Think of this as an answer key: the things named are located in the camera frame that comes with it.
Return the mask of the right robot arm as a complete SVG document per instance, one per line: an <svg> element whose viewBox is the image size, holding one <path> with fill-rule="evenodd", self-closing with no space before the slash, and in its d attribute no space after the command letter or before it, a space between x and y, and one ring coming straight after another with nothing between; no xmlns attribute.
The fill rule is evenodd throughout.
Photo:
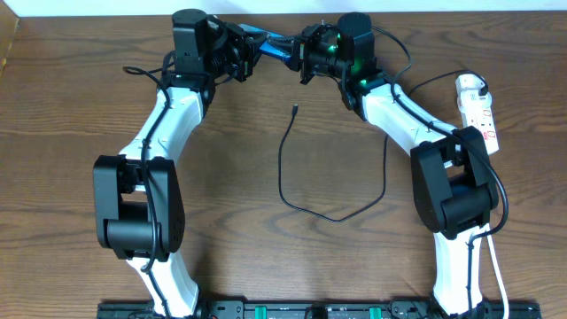
<svg viewBox="0 0 567 319"><path fill-rule="evenodd" d="M482 132L445 123L425 111L377 64L369 15L351 12L335 24L314 24L294 36L269 35L262 53L300 74L336 81L347 109L380 128L410 158L416 211L433 233L436 281L432 296L444 317L480 314L480 244L501 230L490 214L509 206L489 160Z"/></svg>

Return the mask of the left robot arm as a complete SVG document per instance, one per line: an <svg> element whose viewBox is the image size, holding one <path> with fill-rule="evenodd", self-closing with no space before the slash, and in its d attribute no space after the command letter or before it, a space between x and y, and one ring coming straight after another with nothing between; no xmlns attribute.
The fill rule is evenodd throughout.
<svg viewBox="0 0 567 319"><path fill-rule="evenodd" d="M97 240L142 278L153 300L148 315L205 318L198 284L179 251L185 212L176 165L217 87L252 75L268 34L198 9L175 12L172 25L174 48L160 67L122 68L155 83L156 103L128 145L94 163Z"/></svg>

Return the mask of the blue Galaxy smartphone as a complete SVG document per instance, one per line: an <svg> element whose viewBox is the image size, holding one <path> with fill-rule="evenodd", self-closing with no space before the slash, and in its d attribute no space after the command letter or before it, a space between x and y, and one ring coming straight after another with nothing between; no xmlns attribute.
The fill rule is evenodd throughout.
<svg viewBox="0 0 567 319"><path fill-rule="evenodd" d="M294 46L294 38L289 36L282 36L259 27L239 24L239 26L252 37L253 40L261 38L265 35L264 42L256 50L254 65L257 64L261 56L268 56L283 62L287 67L290 67L292 60L292 52Z"/></svg>

